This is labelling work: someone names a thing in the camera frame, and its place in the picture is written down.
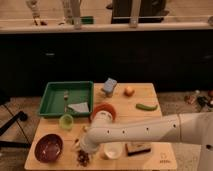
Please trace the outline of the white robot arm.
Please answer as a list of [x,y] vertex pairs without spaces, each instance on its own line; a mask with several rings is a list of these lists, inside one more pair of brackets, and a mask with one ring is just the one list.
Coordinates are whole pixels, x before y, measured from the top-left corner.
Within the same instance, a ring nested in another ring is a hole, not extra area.
[[181,142],[201,146],[197,171],[213,171],[213,113],[174,114],[129,123],[114,123],[112,114],[98,111],[80,147],[95,153],[108,142]]

